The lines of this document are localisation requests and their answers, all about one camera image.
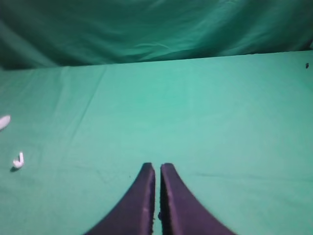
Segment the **white earbud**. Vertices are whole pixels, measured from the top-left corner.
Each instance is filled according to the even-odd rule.
[[[7,116],[3,116],[0,118],[0,130],[2,130],[3,128],[5,128],[11,121],[11,116],[7,115]]]
[[[14,160],[14,161],[13,161],[13,166],[14,166],[16,169],[20,169],[23,165],[24,165],[24,156],[23,156],[23,153],[20,152],[19,160]]]

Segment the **green fabric surface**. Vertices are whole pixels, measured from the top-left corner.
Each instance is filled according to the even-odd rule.
[[[0,0],[7,69],[309,48],[312,0]]]
[[[157,173],[156,214],[170,162],[239,235],[312,234],[306,63],[313,51],[0,71],[0,115],[12,116],[0,132],[1,234],[82,234],[144,162]]]

